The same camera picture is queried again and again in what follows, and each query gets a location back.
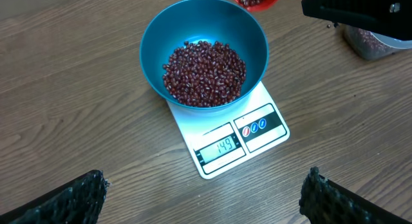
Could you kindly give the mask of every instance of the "blue bowl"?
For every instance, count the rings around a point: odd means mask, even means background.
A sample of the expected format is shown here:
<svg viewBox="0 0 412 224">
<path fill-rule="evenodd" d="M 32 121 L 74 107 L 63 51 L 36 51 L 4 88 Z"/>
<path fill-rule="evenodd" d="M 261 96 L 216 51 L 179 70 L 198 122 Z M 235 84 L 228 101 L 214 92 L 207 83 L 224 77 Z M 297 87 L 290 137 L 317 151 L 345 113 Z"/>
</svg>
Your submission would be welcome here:
<svg viewBox="0 0 412 224">
<path fill-rule="evenodd" d="M 178 103 L 166 90 L 163 64 L 184 41 L 229 43 L 246 64 L 241 96 L 216 107 L 192 107 Z M 260 82 L 269 60 L 269 47 L 259 23 L 242 7 L 224 0 L 184 0 L 161 11 L 146 28 L 140 43 L 140 64 L 152 88 L 163 98 L 191 109 L 216 109 L 248 95 Z"/>
</svg>

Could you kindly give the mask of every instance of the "button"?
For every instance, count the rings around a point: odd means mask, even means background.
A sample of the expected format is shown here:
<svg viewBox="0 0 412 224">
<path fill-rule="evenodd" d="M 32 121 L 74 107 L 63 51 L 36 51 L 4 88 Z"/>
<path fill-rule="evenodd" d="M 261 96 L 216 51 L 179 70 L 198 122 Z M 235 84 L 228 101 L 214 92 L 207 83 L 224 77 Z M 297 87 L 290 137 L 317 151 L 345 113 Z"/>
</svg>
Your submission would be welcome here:
<svg viewBox="0 0 412 224">
<path fill-rule="evenodd" d="M 264 118 L 261 118 L 260 120 L 259 120 L 259 128 L 260 129 L 263 129 L 263 128 L 265 128 L 266 127 L 266 120 L 264 119 Z"/>
<path fill-rule="evenodd" d="M 251 131 L 252 133 L 255 133 L 255 132 L 258 131 L 258 130 L 259 130 L 258 124 L 257 124 L 257 123 L 253 123 L 253 124 L 251 125 L 251 127 L 250 127 L 250 131 Z"/>
<path fill-rule="evenodd" d="M 243 137 L 248 137 L 250 134 L 250 128 L 248 126 L 244 127 L 242 130 Z"/>
</svg>

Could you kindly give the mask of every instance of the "container of beans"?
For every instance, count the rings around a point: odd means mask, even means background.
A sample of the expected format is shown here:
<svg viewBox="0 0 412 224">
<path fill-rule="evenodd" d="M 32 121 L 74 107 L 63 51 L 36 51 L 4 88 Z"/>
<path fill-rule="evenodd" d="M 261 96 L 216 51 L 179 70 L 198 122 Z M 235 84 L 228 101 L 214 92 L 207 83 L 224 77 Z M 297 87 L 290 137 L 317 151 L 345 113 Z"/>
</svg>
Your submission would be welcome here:
<svg viewBox="0 0 412 224">
<path fill-rule="evenodd" d="M 268 58 L 259 23 L 225 0 L 169 6 L 149 23 L 140 43 L 150 86 L 170 103 L 204 112 L 246 98 L 265 74 Z"/>
<path fill-rule="evenodd" d="M 366 60 L 376 60 L 412 48 L 412 41 L 400 41 L 346 25 L 343 35 L 355 52 Z"/>
</svg>

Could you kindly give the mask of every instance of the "wood grain surface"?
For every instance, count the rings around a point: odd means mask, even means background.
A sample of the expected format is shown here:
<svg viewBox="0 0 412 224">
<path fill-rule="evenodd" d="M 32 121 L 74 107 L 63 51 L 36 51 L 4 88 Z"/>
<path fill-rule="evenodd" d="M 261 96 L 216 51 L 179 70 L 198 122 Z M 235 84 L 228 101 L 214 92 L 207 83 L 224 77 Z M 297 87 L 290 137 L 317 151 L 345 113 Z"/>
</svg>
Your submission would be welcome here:
<svg viewBox="0 0 412 224">
<path fill-rule="evenodd" d="M 364 61 L 300 0 L 254 14 L 291 136 L 204 180 L 138 60 L 146 26 L 177 1 L 0 0 L 0 214 L 102 169 L 99 223 L 308 223 L 298 200 L 316 165 L 412 221 L 410 51 Z"/>
</svg>

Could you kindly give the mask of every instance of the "metal screw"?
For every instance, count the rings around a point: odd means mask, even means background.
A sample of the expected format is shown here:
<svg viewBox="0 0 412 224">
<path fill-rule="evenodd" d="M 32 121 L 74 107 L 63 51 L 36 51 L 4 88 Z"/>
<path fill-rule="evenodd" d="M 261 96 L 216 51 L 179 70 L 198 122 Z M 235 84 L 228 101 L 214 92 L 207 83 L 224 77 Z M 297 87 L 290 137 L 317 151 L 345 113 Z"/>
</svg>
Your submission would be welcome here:
<svg viewBox="0 0 412 224">
<path fill-rule="evenodd" d="M 400 10 L 400 3 L 393 3 L 389 7 L 389 12 L 390 13 L 399 12 L 399 10 Z"/>
</svg>

